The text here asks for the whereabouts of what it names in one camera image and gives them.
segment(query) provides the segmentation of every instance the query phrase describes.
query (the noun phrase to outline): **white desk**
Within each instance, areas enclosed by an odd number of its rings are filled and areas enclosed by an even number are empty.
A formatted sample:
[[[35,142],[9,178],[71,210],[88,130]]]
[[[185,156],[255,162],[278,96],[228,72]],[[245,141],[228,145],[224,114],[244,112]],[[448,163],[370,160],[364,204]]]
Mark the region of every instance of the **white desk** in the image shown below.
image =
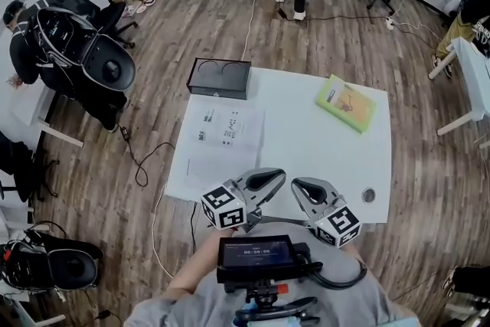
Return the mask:
[[[44,121],[51,101],[53,100],[54,91],[48,89],[41,79],[32,85],[22,85],[15,94],[16,97],[12,100],[13,104],[10,110],[23,123],[29,127],[39,127],[45,133],[56,136],[73,145],[83,147],[83,142],[51,128]]]
[[[468,90],[471,111],[454,120],[452,123],[437,130],[437,135],[441,136],[463,124],[473,120],[478,122],[483,116],[490,116],[490,76],[487,67],[490,68],[490,60],[476,49],[475,45],[469,43],[464,38],[456,38],[451,41],[448,47],[449,54],[444,58],[439,66],[434,68],[429,74],[430,79],[439,74],[444,67],[456,56],[461,65],[462,74],[465,78],[466,89]],[[480,145],[480,149],[490,146],[490,142]]]
[[[291,192],[295,177],[314,177],[331,182],[364,223],[387,222],[391,187],[391,130],[387,93],[357,86],[377,102],[370,129],[360,134],[315,105],[325,78],[253,67],[248,100],[231,100],[191,95],[188,108],[209,100],[226,100],[233,105],[265,109],[263,147],[259,167],[286,171],[284,186],[263,213],[272,217],[306,219]],[[179,181],[180,168],[187,166],[185,137],[191,123],[186,111],[171,165],[166,194],[200,201],[201,193]],[[373,188],[376,199],[364,204],[361,193]]]

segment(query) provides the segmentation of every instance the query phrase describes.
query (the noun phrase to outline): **display screen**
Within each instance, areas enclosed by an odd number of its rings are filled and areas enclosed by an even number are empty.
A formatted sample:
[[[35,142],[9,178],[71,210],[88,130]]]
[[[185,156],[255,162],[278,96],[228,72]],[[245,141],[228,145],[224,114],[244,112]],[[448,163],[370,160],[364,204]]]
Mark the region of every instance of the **display screen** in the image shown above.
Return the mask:
[[[225,244],[223,248],[224,267],[265,267],[294,262],[285,241]]]

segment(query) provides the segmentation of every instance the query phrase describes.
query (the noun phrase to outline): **person's hand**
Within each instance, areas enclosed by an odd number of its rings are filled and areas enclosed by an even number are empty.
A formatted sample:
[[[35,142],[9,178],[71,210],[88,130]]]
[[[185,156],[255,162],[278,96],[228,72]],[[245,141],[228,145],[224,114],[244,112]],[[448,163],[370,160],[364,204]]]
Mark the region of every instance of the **person's hand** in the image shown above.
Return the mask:
[[[18,89],[23,84],[22,79],[17,74],[14,74],[8,78],[7,83],[14,89]]]

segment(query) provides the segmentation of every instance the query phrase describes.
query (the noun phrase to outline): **green book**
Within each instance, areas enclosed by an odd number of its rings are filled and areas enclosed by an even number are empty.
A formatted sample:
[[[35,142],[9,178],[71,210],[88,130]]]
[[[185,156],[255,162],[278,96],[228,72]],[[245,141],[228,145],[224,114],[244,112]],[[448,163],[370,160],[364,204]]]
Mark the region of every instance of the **green book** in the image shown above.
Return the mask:
[[[359,132],[369,128],[376,109],[376,103],[371,98],[333,74],[320,91],[316,104]]]

